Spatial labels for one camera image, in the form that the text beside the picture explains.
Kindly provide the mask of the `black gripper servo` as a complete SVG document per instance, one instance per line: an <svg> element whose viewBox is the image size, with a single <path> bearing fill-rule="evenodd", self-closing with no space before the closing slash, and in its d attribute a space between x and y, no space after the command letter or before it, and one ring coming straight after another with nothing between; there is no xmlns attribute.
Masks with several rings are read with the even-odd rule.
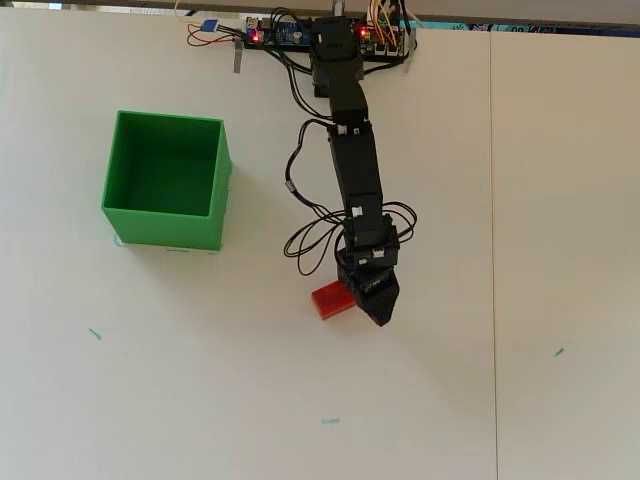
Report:
<svg viewBox="0 0 640 480"><path fill-rule="evenodd" d="M389 214L383 214L373 222L347 219L343 232L345 246L336 252L338 280L355 304L383 327L391 321L400 293L393 268L400 250L397 227ZM353 270L373 268L384 269L365 272L360 286Z"/></svg>

